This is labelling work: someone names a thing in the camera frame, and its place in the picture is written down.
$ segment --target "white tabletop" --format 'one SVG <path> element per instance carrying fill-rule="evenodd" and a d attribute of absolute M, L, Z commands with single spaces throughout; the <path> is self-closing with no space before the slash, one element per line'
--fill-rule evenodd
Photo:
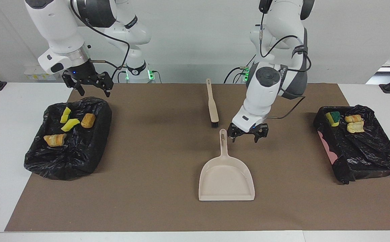
<path fill-rule="evenodd" d="M 390 138 L 390 94 L 376 85 L 339 85 L 351 106 L 369 106 Z M 390 231 L 245 231 L 245 232 L 72 232 L 4 233 L 28 182 L 21 165 L 47 106 L 67 101 L 71 89 L 59 83 L 9 83 L 0 92 L 0 241 L 269 241 L 341 242 L 390 240 Z"/>

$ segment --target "trash bag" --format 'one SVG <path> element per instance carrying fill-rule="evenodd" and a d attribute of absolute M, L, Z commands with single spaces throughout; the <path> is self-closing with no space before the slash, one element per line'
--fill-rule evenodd
<path fill-rule="evenodd" d="M 331 127 L 326 113 L 340 112 L 338 127 Z M 349 133 L 345 116 L 359 114 L 364 119 L 364 133 Z M 326 106 L 319 109 L 313 122 L 323 135 L 329 151 L 337 155 L 332 162 L 336 178 L 343 184 L 357 179 L 376 178 L 390 175 L 390 140 L 368 107 Z"/>
<path fill-rule="evenodd" d="M 76 125 L 64 132 L 60 123 L 65 107 L 71 109 L 69 118 L 80 121 L 86 113 L 96 116 L 92 128 L 85 129 Z M 86 97 L 73 103 L 57 103 L 44 112 L 43 124 L 38 130 L 31 147 L 25 156 L 24 167 L 49 179 L 71 180 L 94 172 L 107 144 L 112 111 L 106 101 L 95 97 Z M 66 133 L 65 144 L 61 147 L 49 147 L 44 141 L 45 135 Z"/>

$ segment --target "green and yellow sponge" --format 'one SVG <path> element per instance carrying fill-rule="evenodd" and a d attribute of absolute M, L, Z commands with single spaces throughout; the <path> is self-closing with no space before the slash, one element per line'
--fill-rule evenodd
<path fill-rule="evenodd" d="M 330 122 L 331 127 L 337 127 L 340 122 L 340 112 L 329 112 L 325 117 Z"/>

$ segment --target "brown mat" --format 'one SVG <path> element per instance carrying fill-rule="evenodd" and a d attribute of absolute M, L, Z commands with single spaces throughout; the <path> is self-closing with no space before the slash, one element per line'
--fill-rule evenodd
<path fill-rule="evenodd" d="M 99 89 L 86 93 L 103 97 Z M 213 85 L 227 128 L 244 85 Z M 307 98 L 267 138 L 229 142 L 249 167 L 253 202 L 200 202 L 205 162 L 220 153 L 203 84 L 117 84 L 109 141 L 97 171 L 71 182 L 33 174 L 6 231 L 390 230 L 390 178 L 339 185 L 312 126 L 320 106 L 347 106 L 336 84 L 309 84 Z M 72 92 L 69 101 L 80 96 Z M 294 104 L 278 98 L 271 115 Z"/>

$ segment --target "beige dustpan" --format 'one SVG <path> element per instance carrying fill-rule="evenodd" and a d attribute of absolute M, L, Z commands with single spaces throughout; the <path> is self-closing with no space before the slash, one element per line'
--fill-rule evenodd
<path fill-rule="evenodd" d="M 226 130 L 220 130 L 221 156 L 208 161 L 199 178 L 200 201 L 251 201 L 255 199 L 252 175 L 246 164 L 228 155 Z"/>

